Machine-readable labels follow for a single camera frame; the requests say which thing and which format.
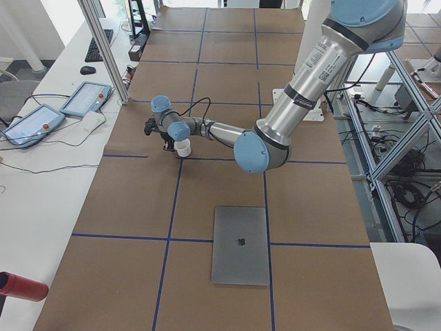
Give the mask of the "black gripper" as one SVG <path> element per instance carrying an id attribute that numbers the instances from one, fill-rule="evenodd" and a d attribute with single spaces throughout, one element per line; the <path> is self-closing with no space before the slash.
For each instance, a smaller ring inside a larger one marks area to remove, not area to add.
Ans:
<path id="1" fill-rule="evenodd" d="M 168 133 L 166 133 L 166 132 L 160 132 L 160 136 L 164 141 L 167 141 L 164 144 L 164 150 L 169 150 L 169 147 L 170 147 L 171 151 L 175 151 L 174 141 L 172 140 L 171 136 L 168 135 Z"/>

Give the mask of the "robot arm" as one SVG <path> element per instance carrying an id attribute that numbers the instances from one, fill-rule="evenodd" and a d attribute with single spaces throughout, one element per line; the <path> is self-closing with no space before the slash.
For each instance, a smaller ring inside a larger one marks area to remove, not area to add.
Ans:
<path id="1" fill-rule="evenodd" d="M 234 151 L 238 166 L 262 173 L 283 166 L 291 154 L 291 136 L 348 62 L 359 54 L 399 48 L 404 41 L 406 1 L 331 1 L 321 36 L 301 67 L 279 94 L 268 115 L 250 129 L 182 117 L 163 95 L 151 102 L 153 116 L 145 135 L 156 132 L 165 149 L 183 154 L 179 142 L 197 135 Z"/>

